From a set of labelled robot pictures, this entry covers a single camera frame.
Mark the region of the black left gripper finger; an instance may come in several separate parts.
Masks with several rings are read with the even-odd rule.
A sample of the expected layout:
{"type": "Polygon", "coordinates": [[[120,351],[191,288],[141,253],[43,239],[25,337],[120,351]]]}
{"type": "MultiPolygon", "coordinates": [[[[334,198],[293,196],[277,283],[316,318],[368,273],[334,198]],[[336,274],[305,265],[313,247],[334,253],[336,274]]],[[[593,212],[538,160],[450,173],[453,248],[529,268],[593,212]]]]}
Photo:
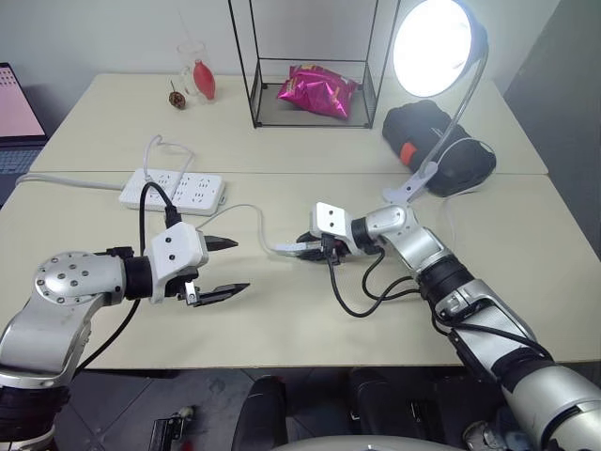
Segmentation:
{"type": "Polygon", "coordinates": [[[212,235],[205,235],[204,240],[205,240],[207,250],[209,252],[221,251],[221,250],[237,247],[239,245],[239,243],[237,241],[234,241],[234,240],[231,240],[231,239],[228,239],[225,237],[218,237],[218,236],[212,236],[212,235]]]}
{"type": "Polygon", "coordinates": [[[196,298],[193,302],[194,307],[220,303],[237,295],[244,289],[248,288],[250,283],[235,283],[224,286],[219,286],[208,292],[196,292],[196,298]]]}

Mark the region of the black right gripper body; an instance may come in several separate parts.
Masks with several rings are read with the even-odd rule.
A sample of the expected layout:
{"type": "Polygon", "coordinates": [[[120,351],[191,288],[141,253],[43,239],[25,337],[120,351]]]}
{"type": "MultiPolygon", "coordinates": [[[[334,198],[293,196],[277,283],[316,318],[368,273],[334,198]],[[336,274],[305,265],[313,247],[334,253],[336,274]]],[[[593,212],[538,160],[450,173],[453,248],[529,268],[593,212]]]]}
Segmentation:
{"type": "Polygon", "coordinates": [[[342,260],[352,254],[353,240],[347,236],[335,236],[324,233],[320,239],[320,261],[331,265],[339,265],[342,260]]]}

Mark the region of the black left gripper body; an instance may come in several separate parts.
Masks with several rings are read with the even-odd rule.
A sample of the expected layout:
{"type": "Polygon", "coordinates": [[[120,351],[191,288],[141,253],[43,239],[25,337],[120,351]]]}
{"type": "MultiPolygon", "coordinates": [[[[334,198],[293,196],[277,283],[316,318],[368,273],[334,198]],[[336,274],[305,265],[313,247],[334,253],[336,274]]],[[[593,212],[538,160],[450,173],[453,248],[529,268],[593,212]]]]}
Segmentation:
{"type": "Polygon", "coordinates": [[[166,283],[164,297],[177,298],[188,306],[196,306],[199,302],[199,288],[195,285],[197,278],[197,269],[177,275],[166,283]]]}

